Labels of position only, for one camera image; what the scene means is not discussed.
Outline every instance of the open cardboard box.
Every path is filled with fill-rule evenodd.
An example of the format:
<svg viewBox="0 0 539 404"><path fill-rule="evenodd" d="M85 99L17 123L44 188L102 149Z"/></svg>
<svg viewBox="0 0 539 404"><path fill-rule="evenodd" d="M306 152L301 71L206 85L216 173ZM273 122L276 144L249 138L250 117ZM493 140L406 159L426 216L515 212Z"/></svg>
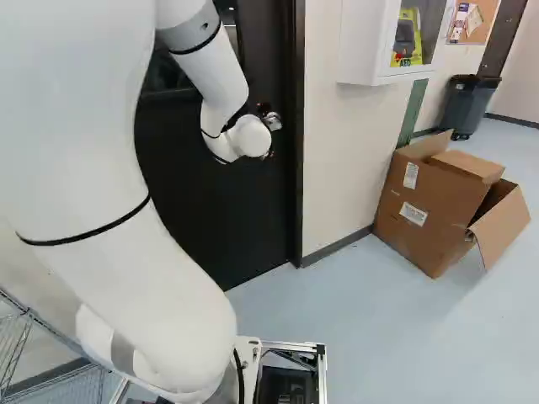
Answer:
<svg viewBox="0 0 539 404"><path fill-rule="evenodd" d="M520 186L504 167L447 151L451 131L397 149L374 233L431 278L477 242L486 269L530 222Z"/></svg>

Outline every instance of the trash can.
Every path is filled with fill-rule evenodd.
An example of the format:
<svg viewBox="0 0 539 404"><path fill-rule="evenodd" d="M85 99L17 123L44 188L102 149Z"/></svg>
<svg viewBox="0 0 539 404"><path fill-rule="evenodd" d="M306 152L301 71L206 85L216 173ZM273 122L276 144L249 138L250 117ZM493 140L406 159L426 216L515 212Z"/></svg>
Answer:
<svg viewBox="0 0 539 404"><path fill-rule="evenodd" d="M469 139L477 130L488 102L501 81L501 77L480 77L475 74L453 76L449 81L440 129L454 129L451 138L454 141Z"/></svg>

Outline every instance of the metal wire basket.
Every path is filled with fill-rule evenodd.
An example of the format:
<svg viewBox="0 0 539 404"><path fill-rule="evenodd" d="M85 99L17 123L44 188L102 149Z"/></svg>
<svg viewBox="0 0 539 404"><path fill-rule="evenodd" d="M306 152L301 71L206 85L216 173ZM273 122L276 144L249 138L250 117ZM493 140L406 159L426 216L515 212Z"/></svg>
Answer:
<svg viewBox="0 0 539 404"><path fill-rule="evenodd" d="M0 402L9 388L33 323L28 314L13 314L0 319Z"/></svg>
<svg viewBox="0 0 539 404"><path fill-rule="evenodd" d="M121 381L121 377L107 369L88 364L9 395L2 404L105 404Z"/></svg>

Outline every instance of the black door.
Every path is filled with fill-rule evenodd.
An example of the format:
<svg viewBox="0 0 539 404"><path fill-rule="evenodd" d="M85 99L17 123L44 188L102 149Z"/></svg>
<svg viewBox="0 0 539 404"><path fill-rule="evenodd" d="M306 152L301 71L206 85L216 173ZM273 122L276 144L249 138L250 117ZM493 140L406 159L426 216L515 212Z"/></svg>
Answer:
<svg viewBox="0 0 539 404"><path fill-rule="evenodd" d="M286 64L277 6L268 0L215 3L249 82L248 106L270 103L283 113L290 94L282 85ZM294 252L294 146L291 125L284 122L272 134L272 157L223 166L200 136L200 101L156 43L136 113L141 170L171 236L227 290Z"/></svg>
<svg viewBox="0 0 539 404"><path fill-rule="evenodd" d="M513 45L527 0L501 0L478 75L499 77Z"/></svg>

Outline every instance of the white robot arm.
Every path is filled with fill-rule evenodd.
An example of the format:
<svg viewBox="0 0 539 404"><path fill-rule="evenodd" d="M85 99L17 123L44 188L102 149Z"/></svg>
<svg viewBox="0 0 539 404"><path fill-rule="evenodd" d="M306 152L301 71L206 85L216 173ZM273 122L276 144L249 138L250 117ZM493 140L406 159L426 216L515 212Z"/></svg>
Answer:
<svg viewBox="0 0 539 404"><path fill-rule="evenodd" d="M269 130L254 115L223 131L248 85L213 3L29 0L1 7L7 218L83 303L77 336L90 356L173 402L230 401L238 379L232 351L246 349L256 361L259 341L237 337L226 296L167 233L133 143L157 28L203 95L200 130L214 157L229 163L268 153ZM244 390L247 400L252 390Z"/></svg>

